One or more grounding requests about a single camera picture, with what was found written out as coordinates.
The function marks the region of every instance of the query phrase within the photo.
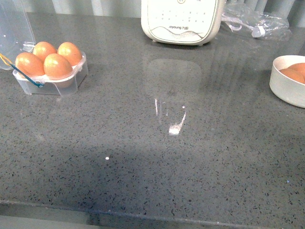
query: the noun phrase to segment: clear plastic egg holder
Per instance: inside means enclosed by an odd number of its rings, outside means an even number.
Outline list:
[[[0,53],[15,62],[16,57],[22,52],[32,52],[35,38],[27,14],[21,0],[0,1]],[[62,80],[52,81],[46,76],[30,77],[33,81],[44,83],[38,87],[14,70],[13,75],[26,94],[58,94],[70,95],[78,90],[78,86],[88,74],[87,59],[82,52],[82,60],[73,66],[73,71]],[[0,69],[11,70],[0,60]]]
[[[37,87],[32,84],[16,70],[13,71],[13,75],[26,94],[57,94],[67,96],[77,92],[78,86],[88,74],[86,54],[84,52],[81,52],[81,54],[82,60],[76,66],[72,67],[73,71],[64,76],[64,79],[50,80],[47,75],[30,77],[37,83],[43,83],[43,87]]]

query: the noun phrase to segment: clear plastic bag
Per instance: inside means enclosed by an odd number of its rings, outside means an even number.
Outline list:
[[[262,40],[287,41],[291,37],[287,19],[251,10],[244,3],[227,3],[222,13],[233,33]]]

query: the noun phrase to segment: brown egg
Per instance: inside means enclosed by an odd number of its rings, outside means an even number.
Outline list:
[[[72,72],[71,64],[57,53],[50,54],[44,61],[44,71],[51,80],[61,80],[69,77]]]
[[[293,69],[303,75],[305,78],[305,63],[295,63],[288,67],[289,69]]]
[[[19,70],[29,77],[44,75],[43,61],[33,53],[20,53],[16,57],[15,65]]]
[[[299,72],[297,72],[293,69],[285,68],[285,69],[280,70],[280,72],[290,79],[293,79],[295,81],[305,84],[305,79],[302,76],[302,74],[300,74]]]
[[[52,53],[57,53],[56,49],[48,42],[39,42],[33,49],[33,54],[38,56],[42,61]]]
[[[57,53],[65,57],[72,66],[77,65],[82,60],[81,51],[71,42],[62,43]]]

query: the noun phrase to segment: speckled countertop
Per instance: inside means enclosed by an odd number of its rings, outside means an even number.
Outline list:
[[[265,42],[221,28],[182,47],[153,43],[140,19],[29,19],[36,42],[77,44],[89,75],[72,96],[30,96],[0,71],[2,202],[305,225],[305,110],[269,88],[275,57],[305,54],[305,29]]]

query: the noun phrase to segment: white appliance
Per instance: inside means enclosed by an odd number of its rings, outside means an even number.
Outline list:
[[[142,0],[141,25],[155,42],[203,45],[219,31],[226,0]]]

